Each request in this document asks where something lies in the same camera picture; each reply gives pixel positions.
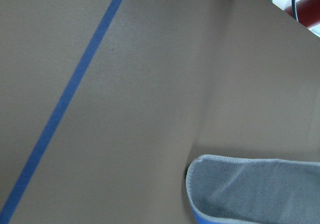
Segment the red metal bar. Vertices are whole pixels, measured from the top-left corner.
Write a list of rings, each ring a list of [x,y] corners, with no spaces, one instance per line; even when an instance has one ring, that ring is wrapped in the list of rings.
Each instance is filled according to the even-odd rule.
[[[310,29],[320,24],[320,0],[290,0],[284,11]]]

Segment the blue grey microfibre towel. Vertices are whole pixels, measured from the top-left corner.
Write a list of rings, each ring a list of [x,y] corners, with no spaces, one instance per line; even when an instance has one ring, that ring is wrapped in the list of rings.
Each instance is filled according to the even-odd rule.
[[[199,224],[317,224],[320,165],[204,154],[189,165],[186,193]]]

